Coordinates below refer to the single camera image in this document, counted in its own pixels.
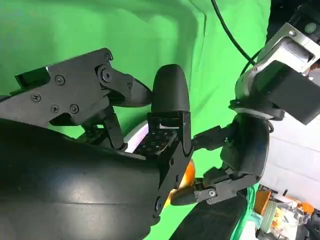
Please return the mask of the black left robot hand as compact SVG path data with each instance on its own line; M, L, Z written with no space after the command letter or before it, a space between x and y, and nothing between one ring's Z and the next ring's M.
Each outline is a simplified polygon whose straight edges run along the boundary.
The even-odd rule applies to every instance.
M207 202L213 205L237 196L263 176L270 143L270 123L248 114L237 114L232 123L194 136L194 150L221 148L220 168L212 167L194 184L177 190L173 206Z

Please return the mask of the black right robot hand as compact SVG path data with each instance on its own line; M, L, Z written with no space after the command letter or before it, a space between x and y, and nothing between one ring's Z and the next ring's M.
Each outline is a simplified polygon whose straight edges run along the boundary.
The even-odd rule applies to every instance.
M153 88L101 48L16 76L0 99L0 237L141 240L193 153L177 64Z

